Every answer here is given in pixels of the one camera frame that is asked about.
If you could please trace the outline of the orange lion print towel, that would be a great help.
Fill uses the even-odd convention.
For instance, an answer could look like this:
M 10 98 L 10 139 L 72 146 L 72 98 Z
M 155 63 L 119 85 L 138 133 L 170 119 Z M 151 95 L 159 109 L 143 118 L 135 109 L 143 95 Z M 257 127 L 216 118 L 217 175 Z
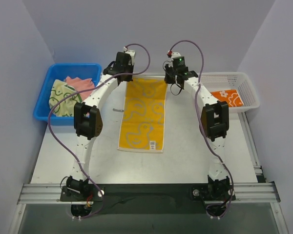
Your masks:
M 241 107 L 244 105 L 238 91 L 235 89 L 214 91 L 211 94 L 219 101 L 225 101 L 229 107 Z

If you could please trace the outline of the yellow patterned towel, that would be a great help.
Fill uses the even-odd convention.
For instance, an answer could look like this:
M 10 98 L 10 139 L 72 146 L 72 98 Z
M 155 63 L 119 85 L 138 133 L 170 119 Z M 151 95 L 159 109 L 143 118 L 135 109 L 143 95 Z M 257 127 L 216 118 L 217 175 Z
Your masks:
M 126 85 L 118 150 L 164 151 L 167 84 L 162 79 L 134 78 Z

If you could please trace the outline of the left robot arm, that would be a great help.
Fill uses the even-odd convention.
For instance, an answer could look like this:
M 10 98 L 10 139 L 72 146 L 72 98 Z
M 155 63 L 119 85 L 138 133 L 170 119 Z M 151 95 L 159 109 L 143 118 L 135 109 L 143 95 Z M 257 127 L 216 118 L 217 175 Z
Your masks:
M 74 129 L 77 135 L 76 157 L 72 172 L 66 181 L 68 192 L 87 198 L 94 185 L 89 183 L 89 163 L 96 137 L 103 129 L 100 110 L 109 95 L 123 81 L 132 81 L 136 52 L 118 52 L 116 60 L 103 71 L 97 89 L 82 102 L 74 106 Z

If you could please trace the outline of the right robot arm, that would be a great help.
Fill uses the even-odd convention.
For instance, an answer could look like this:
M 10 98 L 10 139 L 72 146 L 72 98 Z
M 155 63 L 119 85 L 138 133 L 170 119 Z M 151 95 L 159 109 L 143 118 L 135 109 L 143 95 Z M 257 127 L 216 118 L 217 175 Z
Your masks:
M 164 65 L 165 83 L 176 84 L 182 91 L 192 95 L 199 129 L 211 153 L 208 186 L 211 192 L 233 194 L 232 175 L 225 164 L 225 138 L 229 130 L 229 106 L 215 98 L 201 82 L 201 73 Z

